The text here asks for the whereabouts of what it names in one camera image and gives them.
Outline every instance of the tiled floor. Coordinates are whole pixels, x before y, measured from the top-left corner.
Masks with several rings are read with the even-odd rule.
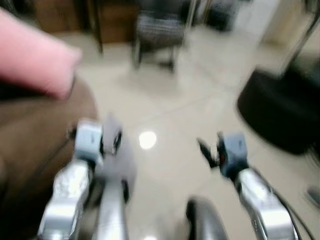
[[[217,131],[245,133],[250,164],[291,202],[320,239],[320,214],[304,197],[309,184],[320,184],[320,168],[306,156],[293,156],[264,142],[241,120],[235,106],[255,65],[279,71],[285,52],[258,48],[240,33],[219,35],[198,27],[171,74],[149,63],[134,70],[126,45],[106,45],[99,56],[88,36],[61,38],[83,49],[78,75],[91,87],[100,118],[113,112],[131,140],[138,166],[135,193],[126,211],[131,240],[186,240],[184,212],[190,195],[212,201],[231,240],[255,239],[233,186],[219,171],[210,172],[197,147],[196,137],[215,146]],[[156,142],[142,149],[139,136],[147,131],[156,135]]]

